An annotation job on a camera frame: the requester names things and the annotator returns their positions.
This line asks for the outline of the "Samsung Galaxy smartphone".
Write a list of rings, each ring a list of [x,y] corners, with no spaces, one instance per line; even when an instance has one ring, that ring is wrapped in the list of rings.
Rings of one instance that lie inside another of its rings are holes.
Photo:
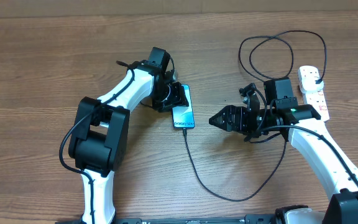
[[[183,85],[188,106],[177,106],[172,109],[173,127],[177,129],[193,129],[195,119],[193,114],[190,87]]]

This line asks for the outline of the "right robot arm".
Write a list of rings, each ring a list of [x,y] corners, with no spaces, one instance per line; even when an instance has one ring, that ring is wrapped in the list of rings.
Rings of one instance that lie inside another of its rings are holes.
[[[210,117],[219,129],[245,135],[245,141],[269,132],[283,136],[307,160],[329,199],[325,212],[306,205],[276,209],[269,223],[358,223],[358,168],[329,134],[312,105],[299,105],[290,79],[251,83],[239,90],[243,106],[228,105]]]

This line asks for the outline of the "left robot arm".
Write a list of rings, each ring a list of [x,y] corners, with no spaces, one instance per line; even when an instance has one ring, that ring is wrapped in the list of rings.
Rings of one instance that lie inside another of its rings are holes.
[[[148,59],[126,68],[124,79],[97,99],[84,97],[78,104],[73,126],[66,133],[59,150],[68,149],[75,165],[62,166],[83,179],[85,209],[78,223],[114,223],[114,173],[126,152],[130,115],[144,98],[151,98],[151,108],[159,113],[178,106],[188,106],[185,89],[177,80],[170,54],[153,47]]]

